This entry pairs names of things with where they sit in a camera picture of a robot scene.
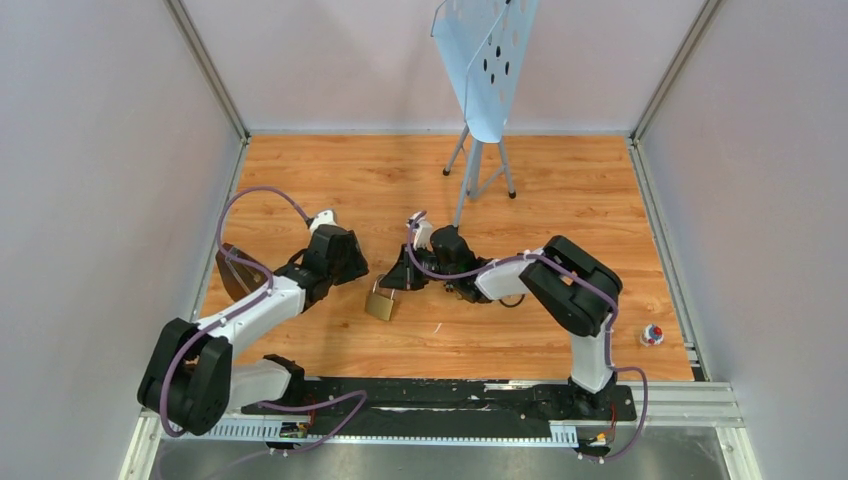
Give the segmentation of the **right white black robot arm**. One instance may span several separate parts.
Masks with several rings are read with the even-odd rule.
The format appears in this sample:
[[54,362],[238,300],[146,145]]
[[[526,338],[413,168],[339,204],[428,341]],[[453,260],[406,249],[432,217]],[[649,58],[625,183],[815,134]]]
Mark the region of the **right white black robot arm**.
[[417,291],[440,281],[472,304],[533,297],[570,336],[572,367],[558,412],[578,420],[636,419],[612,361],[611,327],[623,282],[610,268],[561,235],[541,248],[489,259],[474,253],[455,226],[433,230],[415,221],[411,227],[376,288]]

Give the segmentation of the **large brass padlock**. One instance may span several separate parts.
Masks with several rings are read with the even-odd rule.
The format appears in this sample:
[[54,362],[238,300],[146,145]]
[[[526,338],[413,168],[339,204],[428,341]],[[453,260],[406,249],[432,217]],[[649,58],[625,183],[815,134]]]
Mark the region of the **large brass padlock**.
[[395,306],[395,289],[389,289],[388,294],[384,293],[384,288],[381,287],[384,277],[384,274],[376,277],[366,296],[364,312],[378,320],[390,322]]

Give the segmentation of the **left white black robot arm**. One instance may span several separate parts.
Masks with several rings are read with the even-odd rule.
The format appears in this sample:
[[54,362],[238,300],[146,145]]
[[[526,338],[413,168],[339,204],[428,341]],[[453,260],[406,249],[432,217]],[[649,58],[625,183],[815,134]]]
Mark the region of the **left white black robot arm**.
[[268,355],[237,367],[234,360],[271,329],[322,301],[332,287],[367,272],[354,231],[318,226],[309,245],[254,292],[196,322],[167,322],[142,376],[139,403],[159,414],[171,437],[203,435],[225,412],[263,401],[283,413],[298,411],[307,389],[293,377],[289,361]]

